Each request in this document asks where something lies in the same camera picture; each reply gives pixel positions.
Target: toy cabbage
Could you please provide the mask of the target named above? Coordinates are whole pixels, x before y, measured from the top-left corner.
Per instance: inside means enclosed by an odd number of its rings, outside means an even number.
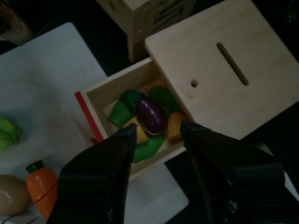
[[[0,117],[0,151],[19,143],[23,130],[9,120]]]

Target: toy egg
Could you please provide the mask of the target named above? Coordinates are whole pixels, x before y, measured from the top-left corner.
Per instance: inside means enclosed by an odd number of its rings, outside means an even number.
[[[24,182],[12,175],[0,175],[0,214],[19,214],[31,204]]]

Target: orange carrot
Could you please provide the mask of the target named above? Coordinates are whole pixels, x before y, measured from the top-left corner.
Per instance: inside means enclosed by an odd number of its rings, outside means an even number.
[[[25,169],[31,173],[25,186],[32,202],[44,218],[49,219],[57,199],[57,177],[49,168],[43,167],[41,160],[29,164]]]

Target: hole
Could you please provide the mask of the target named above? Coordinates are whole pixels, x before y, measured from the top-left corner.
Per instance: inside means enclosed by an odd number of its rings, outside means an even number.
[[[116,6],[111,2],[108,2],[108,5],[109,5],[109,8],[112,9],[112,11],[117,11]]]
[[[191,80],[191,86],[196,88],[199,86],[199,82],[196,80]]]
[[[226,49],[226,47],[222,43],[218,43],[216,47],[219,48],[219,51],[220,51],[224,59],[227,60],[227,62],[230,64],[230,67],[232,68],[240,82],[243,83],[244,86],[247,86],[248,85],[248,79],[247,79],[246,75],[243,74],[242,70],[239,69],[239,65],[236,64],[235,60],[230,56],[228,50]]]

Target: toy food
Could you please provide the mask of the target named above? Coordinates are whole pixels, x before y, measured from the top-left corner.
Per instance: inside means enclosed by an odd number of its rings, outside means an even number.
[[[123,101],[117,101],[111,113],[108,115],[108,120],[121,128],[127,121],[135,116],[135,113],[128,109],[127,104]]]
[[[149,136],[144,143],[140,143],[135,148],[135,163],[148,159],[160,149],[164,142],[164,136]]]
[[[168,127],[167,127],[167,138],[171,143],[181,140],[181,121],[187,121],[187,117],[181,112],[172,112],[168,118]]]
[[[57,199],[57,178],[53,171],[43,167],[43,161],[25,167],[31,173],[25,179],[25,186],[32,202],[45,219],[49,218],[52,208]]]
[[[145,134],[145,130],[144,130],[141,124],[139,123],[139,121],[136,120],[135,116],[125,123],[124,127],[128,126],[131,123],[133,123],[136,125],[136,143],[140,144],[140,143],[143,143],[143,142],[145,142],[148,140],[148,137],[147,137],[147,134]]]
[[[173,99],[173,95],[164,87],[152,87],[148,91],[149,98],[159,104],[167,115],[175,111],[180,111],[180,106]]]
[[[136,113],[135,116],[143,124],[145,132],[151,135],[161,134],[167,128],[168,118],[156,102],[135,90],[125,91],[120,99],[128,109]]]
[[[0,214],[19,214],[31,204],[24,182],[12,175],[0,175]]]
[[[17,137],[23,130],[11,121],[0,117],[0,150],[17,144]]]

